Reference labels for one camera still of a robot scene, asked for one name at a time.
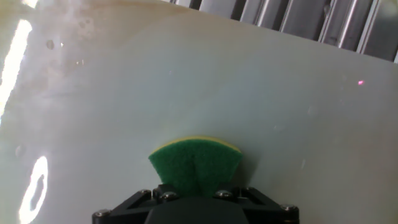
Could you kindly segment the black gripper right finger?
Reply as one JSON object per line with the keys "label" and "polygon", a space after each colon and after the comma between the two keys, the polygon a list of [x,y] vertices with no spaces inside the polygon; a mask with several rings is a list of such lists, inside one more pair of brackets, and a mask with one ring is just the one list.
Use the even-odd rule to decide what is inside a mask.
{"label": "black gripper right finger", "polygon": [[254,187],[241,188],[231,183],[221,183],[214,198],[236,204],[248,223],[300,223],[300,210],[297,206],[278,204]]}

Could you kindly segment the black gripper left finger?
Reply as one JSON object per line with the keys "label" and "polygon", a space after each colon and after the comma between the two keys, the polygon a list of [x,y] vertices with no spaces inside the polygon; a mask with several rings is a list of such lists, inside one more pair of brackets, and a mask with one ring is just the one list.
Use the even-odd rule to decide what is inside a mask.
{"label": "black gripper left finger", "polygon": [[92,224],[144,224],[153,208],[177,199],[179,194],[170,184],[138,190],[114,209],[101,209],[92,214]]}

